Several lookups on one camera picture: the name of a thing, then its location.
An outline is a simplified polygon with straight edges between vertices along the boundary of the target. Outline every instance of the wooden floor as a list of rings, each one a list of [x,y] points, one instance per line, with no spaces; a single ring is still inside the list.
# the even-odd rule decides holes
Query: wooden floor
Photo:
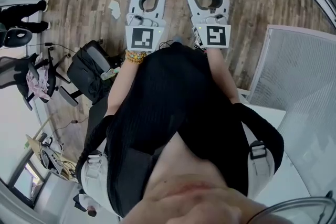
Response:
[[[50,0],[49,10],[43,20],[52,23],[51,30],[43,33],[43,42],[54,42],[71,49],[81,47],[92,39],[103,39],[104,48],[115,55],[126,47],[124,38],[125,16],[129,0],[116,0],[120,4],[121,17],[115,20],[108,5],[111,0]],[[163,40],[175,35],[182,37],[185,45],[192,46],[190,11],[186,0],[166,0],[164,19],[167,22]],[[313,0],[230,0],[229,23],[232,26],[230,48],[224,51],[230,71],[238,87],[248,89],[253,78],[268,24],[311,28],[335,34],[335,29]],[[56,48],[59,55],[66,50]],[[71,63],[68,60],[64,71]],[[71,120],[84,120],[90,102],[79,99],[76,108],[69,106],[58,93],[48,103],[55,113],[53,124],[64,127]],[[71,124],[58,131],[65,143],[66,153],[77,158],[83,148],[87,121]]]

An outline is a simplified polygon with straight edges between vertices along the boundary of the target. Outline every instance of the shoulder strap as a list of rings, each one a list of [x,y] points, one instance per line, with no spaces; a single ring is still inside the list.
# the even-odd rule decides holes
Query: shoulder strap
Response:
[[[272,153],[262,141],[242,122],[247,143],[250,148],[247,159],[248,193],[247,197],[254,199],[272,179],[274,174],[274,160]]]

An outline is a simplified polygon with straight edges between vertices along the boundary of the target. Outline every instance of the yellow beaded bracelet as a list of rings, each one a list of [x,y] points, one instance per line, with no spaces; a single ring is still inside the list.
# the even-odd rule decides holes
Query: yellow beaded bracelet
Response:
[[[146,56],[147,56],[147,53],[143,51],[126,50],[125,58],[131,62],[141,64],[143,61],[143,58],[145,58]]]

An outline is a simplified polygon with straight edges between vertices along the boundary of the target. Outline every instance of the white paper on floor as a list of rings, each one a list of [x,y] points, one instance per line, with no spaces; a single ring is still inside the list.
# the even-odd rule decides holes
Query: white paper on floor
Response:
[[[115,19],[118,19],[120,17],[120,7],[119,7],[119,3],[115,0],[112,0],[109,8],[112,10],[111,14]]]

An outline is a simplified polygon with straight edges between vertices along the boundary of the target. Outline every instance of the black pants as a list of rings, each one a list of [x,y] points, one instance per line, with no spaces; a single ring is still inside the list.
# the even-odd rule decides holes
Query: black pants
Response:
[[[46,2],[40,1],[37,4],[16,5],[0,13],[0,23],[4,24],[7,29],[18,26],[29,29],[32,33],[41,33],[48,28],[47,22],[26,23],[22,19],[29,17],[39,10],[46,8]]]

